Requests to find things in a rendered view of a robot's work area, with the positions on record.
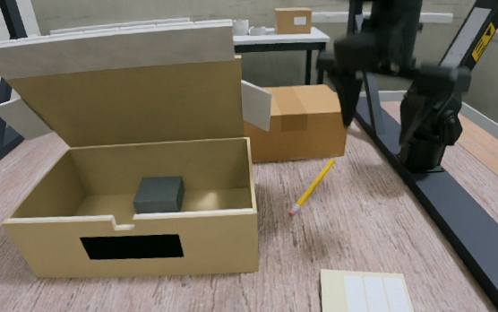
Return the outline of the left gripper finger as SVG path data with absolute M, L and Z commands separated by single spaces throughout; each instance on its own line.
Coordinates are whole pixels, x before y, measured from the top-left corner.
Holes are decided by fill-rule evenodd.
M 324 72 L 336 86 L 343 125 L 348 126 L 354 116 L 364 76 L 361 74 L 335 74 Z
M 417 87 L 407 87 L 407 91 L 408 104 L 399 130 L 398 143 L 407 140 L 425 113 L 441 96 L 451 95 L 451 91 L 429 91 Z

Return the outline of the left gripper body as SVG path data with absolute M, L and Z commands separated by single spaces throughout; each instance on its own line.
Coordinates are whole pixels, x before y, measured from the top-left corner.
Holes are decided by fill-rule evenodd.
M 420 64 L 416 64 L 416 55 L 413 55 L 413 50 L 417 29 L 422 30 L 424 25 L 424 21 L 419 20 L 420 14 L 421 9 L 414 6 L 374 4 L 371 12 L 364 15 L 373 16 L 373 25 L 384 25 L 388 22 L 389 16 L 400 18 L 405 40 L 402 60 L 394 62 L 394 64 L 399 64 L 399 67 L 388 66 L 391 65 L 391 61 L 388 59 L 383 60 L 380 65 L 368 69 L 358 69 L 352 65 L 337 66 L 335 65 L 333 48 L 320 50 L 316 57 L 315 67 L 328 69 L 327 72 L 335 74 L 356 74 L 357 70 L 364 70 L 417 79 L 417 88 L 429 91 L 468 91 L 472 77 L 468 65 L 428 59 L 423 59 Z

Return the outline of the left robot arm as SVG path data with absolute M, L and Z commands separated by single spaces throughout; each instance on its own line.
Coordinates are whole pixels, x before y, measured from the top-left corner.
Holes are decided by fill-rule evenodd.
M 372 5 L 403 4 L 422 9 L 423 1 L 373 0 Z M 497 30 L 498 0 L 477 0 L 441 61 L 468 65 L 473 71 Z M 360 28 L 334 36 L 333 42 L 335 65 L 339 66 L 368 69 L 386 58 L 401 62 L 403 56 L 404 35 L 398 16 L 389 16 L 384 25 L 374 25 L 373 16 L 364 16 Z M 397 157 L 412 174 L 445 171 L 441 162 L 446 145 L 454 146 L 463 131 L 458 117 L 461 107 L 461 91 L 441 96 L 401 145 Z

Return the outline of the yellow pencil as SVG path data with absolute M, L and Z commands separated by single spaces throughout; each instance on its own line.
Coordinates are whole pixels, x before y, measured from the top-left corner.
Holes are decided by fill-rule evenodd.
M 318 177 L 308 187 L 308 189 L 305 191 L 305 193 L 302 195 L 302 197 L 298 200 L 298 202 L 295 204 L 295 206 L 291 209 L 291 211 L 289 212 L 290 216 L 294 216 L 296 214 L 296 212 L 299 210 L 299 208 L 302 206 L 302 204 L 305 202 L 305 200 L 308 198 L 308 196 L 313 192 L 313 190 L 316 188 L 316 186 L 322 180 L 322 178 L 327 173 L 327 171 L 330 169 L 330 167 L 332 166 L 333 163 L 334 163 L 334 159 L 330 159 L 330 161 L 327 163 L 327 165 L 324 167 L 324 169 L 321 171 L 321 173 L 318 175 Z

